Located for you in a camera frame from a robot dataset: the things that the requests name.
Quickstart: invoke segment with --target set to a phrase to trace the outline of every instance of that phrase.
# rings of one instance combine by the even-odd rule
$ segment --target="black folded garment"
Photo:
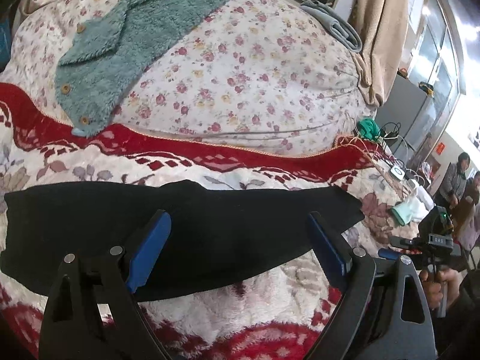
[[[122,245],[162,209],[171,235],[138,302],[241,282],[311,249],[305,224],[319,211],[339,232],[364,216],[339,187],[308,190],[206,190],[192,181],[162,187],[108,182],[36,186],[5,195],[7,247],[1,271],[48,295],[66,254],[98,256]],[[99,302],[105,302],[101,290]]]

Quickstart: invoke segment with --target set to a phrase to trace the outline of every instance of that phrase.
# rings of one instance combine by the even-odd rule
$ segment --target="person in gray jacket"
[[[467,184],[467,177],[465,171],[470,166],[470,156],[468,153],[461,153],[458,156],[457,163],[451,163],[445,176],[443,176],[442,183],[435,194],[434,201],[437,206],[444,207],[448,214],[451,209],[455,207],[462,198]]]

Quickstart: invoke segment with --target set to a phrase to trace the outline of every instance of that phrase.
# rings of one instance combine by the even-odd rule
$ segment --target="white power adapter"
[[[393,177],[395,177],[398,181],[402,181],[405,177],[405,172],[400,169],[397,165],[393,165],[390,169],[390,173]]]

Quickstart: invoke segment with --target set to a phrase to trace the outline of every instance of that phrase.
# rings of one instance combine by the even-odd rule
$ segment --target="person's hand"
[[[450,198],[450,206],[453,208],[458,204],[458,198],[455,195],[452,195]]]
[[[419,274],[423,292],[427,298],[428,307],[432,310],[438,308],[443,298],[442,285],[433,281],[433,274],[423,270]],[[447,310],[457,300],[460,295],[460,283],[462,282],[462,275],[451,269],[437,272],[437,280],[445,283],[448,286],[447,290]]]

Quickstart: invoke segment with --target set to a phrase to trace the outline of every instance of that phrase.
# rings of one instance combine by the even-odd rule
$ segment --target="fuzzy teal garment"
[[[91,137],[103,130],[143,70],[227,1],[119,0],[103,18],[87,21],[55,78],[73,133]]]

